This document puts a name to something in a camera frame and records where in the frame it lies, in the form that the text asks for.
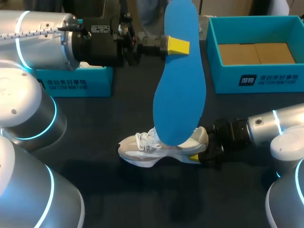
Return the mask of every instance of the shoe sole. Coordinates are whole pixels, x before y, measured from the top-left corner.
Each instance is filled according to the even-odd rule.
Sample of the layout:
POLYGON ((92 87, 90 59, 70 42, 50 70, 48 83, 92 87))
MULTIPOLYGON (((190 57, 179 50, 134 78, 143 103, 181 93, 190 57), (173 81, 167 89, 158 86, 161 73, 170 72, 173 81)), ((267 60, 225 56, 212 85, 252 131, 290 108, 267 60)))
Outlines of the shoe sole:
MULTIPOLYGON (((196 161, 192 161, 189 159, 189 156, 193 156, 194 154, 192 155, 172 155, 172 156, 168 156, 168 157, 172 157, 172 158, 175 158, 177 160, 179 160, 180 162, 182 163, 188 163, 188 164, 200 164, 200 162, 196 162, 196 161)), ((151 161, 132 161, 132 160, 129 160, 129 159, 126 159, 124 158, 123 156, 119 155, 122 159, 124 159, 126 162, 132 164, 132 165, 136 165, 136 166, 139 166, 139 167, 143 167, 143 168, 150 168, 152 167, 153 165, 155 165, 160 159, 164 158, 157 158, 157 159, 154 159, 154 160, 151 160, 151 161)))
POLYGON ((190 53, 166 56, 153 100, 156 132, 169 146, 180 145, 191 137, 204 109, 206 83, 198 27, 197 11, 191 0, 170 1, 165 11, 165 34, 189 41, 190 53))

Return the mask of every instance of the white sneaker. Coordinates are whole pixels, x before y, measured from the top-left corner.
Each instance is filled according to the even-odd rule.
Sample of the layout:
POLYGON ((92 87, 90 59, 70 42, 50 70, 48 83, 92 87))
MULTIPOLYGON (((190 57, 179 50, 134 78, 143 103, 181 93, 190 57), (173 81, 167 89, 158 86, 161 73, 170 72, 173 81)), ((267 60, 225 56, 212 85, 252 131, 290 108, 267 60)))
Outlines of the white sneaker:
POLYGON ((173 157, 184 163, 196 163, 189 156, 204 152, 208 147, 208 134, 203 127, 196 128, 192 136, 183 144, 168 146, 157 136, 155 128, 148 133, 136 133, 118 144, 119 155, 127 162, 140 166, 152 167, 164 157, 173 157))

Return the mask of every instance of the shoe insole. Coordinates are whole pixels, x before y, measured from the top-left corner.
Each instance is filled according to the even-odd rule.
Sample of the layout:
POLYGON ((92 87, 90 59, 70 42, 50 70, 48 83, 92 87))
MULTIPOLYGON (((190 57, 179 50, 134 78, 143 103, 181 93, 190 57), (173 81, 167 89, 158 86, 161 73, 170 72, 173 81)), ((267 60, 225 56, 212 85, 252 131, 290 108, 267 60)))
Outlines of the shoe insole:
POLYGON ((204 109, 206 83, 200 58, 199 19, 191 0, 172 0, 165 11, 165 35, 190 42, 189 55, 169 55, 153 102, 160 140, 176 146, 196 128, 204 109))

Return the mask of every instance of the blue light ring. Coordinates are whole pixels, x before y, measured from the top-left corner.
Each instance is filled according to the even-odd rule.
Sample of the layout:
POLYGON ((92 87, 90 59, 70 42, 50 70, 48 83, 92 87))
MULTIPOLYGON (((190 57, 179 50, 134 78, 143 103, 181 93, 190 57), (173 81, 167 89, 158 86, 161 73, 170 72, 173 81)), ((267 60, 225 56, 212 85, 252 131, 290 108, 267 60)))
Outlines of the blue light ring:
POLYGON ((278 130, 279 130, 279 133, 282 134, 282 128, 281 128, 279 117, 277 116, 277 112, 276 112, 276 110, 273 110, 272 112, 274 113, 275 123, 277 125, 278 130))
POLYGON ((301 163, 302 163, 303 160, 304 160, 304 158, 298 163, 298 165, 297 165, 297 167, 295 169, 295 185, 296 185, 296 189, 298 191, 299 197, 300 197, 302 203, 304 204, 304 196, 303 196, 302 191, 300 189, 299 177, 298 177, 298 175, 299 175, 299 168, 300 168, 300 165, 301 165, 301 163))
POLYGON ((37 134, 37 135, 35 135, 35 136, 33 136, 33 137, 29 137, 29 138, 16 138, 16 139, 19 139, 19 140, 30 140, 30 139, 35 139, 35 138, 37 138, 37 137, 43 135, 45 132, 47 132, 47 131, 50 129, 50 127, 51 127, 51 126, 53 125, 53 123, 55 122, 55 119, 56 119, 56 116, 57 116, 57 106, 56 106, 56 103, 55 103, 55 101, 54 101, 53 98, 52 98, 52 100, 53 100, 54 106, 55 106, 55 113, 54 113, 53 120, 52 120, 52 122, 49 124, 49 126, 48 126, 43 132, 41 132, 40 134, 37 134))
MULTIPOLYGON (((15 32, 16 32, 16 33, 19 33, 19 32, 20 32, 20 27, 21 27, 22 20, 23 20, 23 18, 25 17, 25 15, 27 15, 29 12, 30 12, 30 11, 25 11, 25 12, 23 12, 23 13, 20 15, 20 17, 18 18, 16 27, 15 27, 15 32)), ((22 64, 23 64, 26 68, 32 69, 32 68, 30 68, 30 67, 27 65, 27 63, 25 62, 25 60, 24 60, 24 58, 23 58, 23 56, 22 56, 19 39, 16 39, 16 49, 17 49, 17 53, 18 53, 19 59, 20 59, 20 61, 22 62, 22 64)))
POLYGON ((51 207, 51 204, 52 204, 52 201, 53 201, 53 197, 54 197, 54 189, 55 189, 55 184, 54 184, 54 176, 53 176, 53 173, 51 171, 51 169, 47 167, 47 170, 49 172, 49 175, 51 177, 51 192, 49 194, 49 198, 48 198, 48 202, 47 202, 47 206, 46 208, 44 209, 44 212, 43 214, 41 215, 39 221, 37 222, 37 224, 34 226, 34 228, 39 228, 42 224, 42 222, 44 221, 44 219, 46 218, 47 214, 48 214, 48 211, 51 207))

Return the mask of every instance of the cable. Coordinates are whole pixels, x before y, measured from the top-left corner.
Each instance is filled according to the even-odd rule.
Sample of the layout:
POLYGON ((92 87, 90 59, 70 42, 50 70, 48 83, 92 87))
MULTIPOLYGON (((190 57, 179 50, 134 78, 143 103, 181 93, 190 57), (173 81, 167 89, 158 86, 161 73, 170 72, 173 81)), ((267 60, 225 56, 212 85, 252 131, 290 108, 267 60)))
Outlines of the cable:
POLYGON ((202 7, 202 4, 203 4, 203 0, 200 0, 199 2, 199 15, 201 15, 201 7, 202 7))
POLYGON ((47 36, 50 34, 60 33, 58 28, 45 28, 35 31, 29 32, 17 32, 17 33, 8 33, 0 35, 1 40, 10 40, 10 39, 19 39, 19 38, 29 38, 29 37, 37 37, 37 36, 47 36))
POLYGON ((56 34, 56 33, 60 34, 61 32, 65 32, 65 31, 80 32, 84 37, 90 36, 90 33, 88 32, 88 30, 86 30, 86 28, 83 27, 82 24, 77 24, 77 25, 70 25, 70 26, 62 27, 62 28, 45 28, 45 29, 39 29, 39 30, 29 31, 29 32, 2 34, 2 35, 0 35, 0 41, 37 37, 37 36, 47 36, 47 35, 56 34))

